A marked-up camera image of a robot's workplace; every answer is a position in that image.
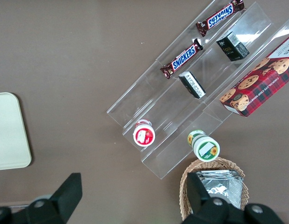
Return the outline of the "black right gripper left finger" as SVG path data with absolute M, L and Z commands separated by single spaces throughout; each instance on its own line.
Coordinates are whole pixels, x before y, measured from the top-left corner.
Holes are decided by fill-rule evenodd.
M 41 198 L 29 205 L 28 223 L 67 223 L 82 195 L 81 174 L 72 173 L 50 198 Z

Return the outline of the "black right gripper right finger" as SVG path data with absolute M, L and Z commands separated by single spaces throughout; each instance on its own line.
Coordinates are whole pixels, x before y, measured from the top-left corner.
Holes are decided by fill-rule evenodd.
M 187 196 L 193 213 L 184 224 L 225 224 L 229 204 L 221 198 L 211 197 L 195 173 L 187 175 Z

